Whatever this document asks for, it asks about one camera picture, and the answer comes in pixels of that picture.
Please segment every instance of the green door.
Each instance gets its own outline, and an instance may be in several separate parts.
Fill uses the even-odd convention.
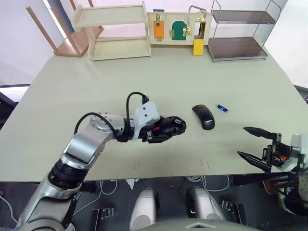
[[[186,23],[183,21],[175,21],[172,24],[172,30],[174,31],[174,36],[172,40],[186,40],[186,35],[183,36],[183,29],[186,28]]]

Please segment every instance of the yellow block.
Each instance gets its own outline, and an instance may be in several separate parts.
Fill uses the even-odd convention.
[[[203,55],[204,39],[195,39],[193,41],[193,55]]]

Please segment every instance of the metal frame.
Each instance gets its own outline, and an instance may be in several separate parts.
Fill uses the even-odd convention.
[[[214,19],[215,19],[215,22],[216,22],[216,26],[215,26],[215,30],[214,30],[214,35],[213,35],[213,37],[212,38],[210,38],[209,40],[211,40],[211,41],[209,41],[209,45],[207,46],[208,47],[208,50],[209,50],[209,53],[210,53],[210,55],[211,55],[211,57],[212,57],[212,60],[213,60],[213,62],[215,62],[215,61],[226,61],[226,60],[244,60],[244,59],[267,59],[267,56],[266,57],[263,57],[263,56],[251,56],[251,57],[234,57],[234,58],[215,58],[214,57],[214,55],[213,55],[213,52],[212,52],[212,45],[213,45],[213,42],[214,42],[214,39],[215,39],[215,34],[216,34],[216,31],[217,31],[217,27],[218,27],[218,19],[215,17],[215,14],[214,14],[214,12],[213,12],[213,7],[214,7],[214,3],[217,3],[217,5],[219,6],[219,15],[221,15],[221,5],[220,5],[220,3],[218,2],[218,0],[213,0],[213,3],[212,3],[212,8],[211,8],[211,13],[213,14],[213,17],[214,17]],[[281,7],[274,1],[274,0],[269,0],[269,3],[268,3],[268,5],[267,5],[267,7],[266,7],[266,9],[265,9],[265,11],[264,12],[266,12],[266,10],[268,9],[268,7],[269,7],[269,5],[271,4],[271,2],[273,2],[278,8],[279,8],[279,15],[278,15],[278,18],[275,20],[275,23],[274,24],[268,24],[268,25],[273,25],[273,27],[272,27],[272,29],[270,30],[270,32],[268,33],[268,35],[267,35],[267,37],[265,38],[265,41],[263,42],[263,44],[262,45],[260,45],[259,44],[259,42],[258,41],[256,41],[257,42],[257,44],[260,46],[260,48],[263,50],[263,46],[265,45],[265,43],[266,43],[266,41],[267,41],[267,39],[269,38],[269,35],[271,34],[271,32],[272,32],[272,30],[273,30],[273,28],[275,27],[275,25],[276,25],[276,23],[277,23],[277,21],[278,21],[278,19],[280,18],[280,15],[281,15]],[[254,33],[253,33],[253,35],[252,35],[252,38],[255,36],[255,34],[256,34],[256,31],[258,30],[258,28],[259,28],[259,23],[258,23],[258,25],[257,25],[257,27],[256,27],[256,29],[255,29],[255,31],[254,31]]]

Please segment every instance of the wooden shelf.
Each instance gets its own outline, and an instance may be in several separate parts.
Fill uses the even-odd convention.
[[[95,37],[97,38],[102,33],[103,28],[94,26],[92,27],[92,30]],[[89,46],[89,40],[86,32],[84,30],[78,32],[75,31],[71,34],[71,38],[75,42],[81,56],[83,56],[87,52]],[[58,47],[58,51],[55,51],[54,54],[59,56],[80,57],[80,55],[76,54],[68,38],[64,40],[64,42]]]
[[[213,61],[266,59],[268,56],[253,37],[210,38],[208,44]]]
[[[92,60],[121,59],[150,56],[146,37],[99,38]]]
[[[142,5],[76,9],[75,27],[144,23]]]
[[[266,11],[213,11],[218,24],[275,24]]]

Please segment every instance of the table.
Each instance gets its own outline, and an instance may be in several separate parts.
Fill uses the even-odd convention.
[[[242,129],[308,132],[308,106],[269,55],[212,63],[192,47],[153,47],[153,55],[90,62],[52,57],[0,131],[0,180],[40,181],[59,159],[87,112],[125,116],[127,95],[141,91],[162,116],[180,116],[186,132],[161,144],[110,141],[87,180],[260,173],[237,150],[262,156],[269,140]],[[229,108],[228,114],[216,104]],[[205,104],[216,126],[203,130],[192,107]],[[130,111],[140,105],[131,97]]]

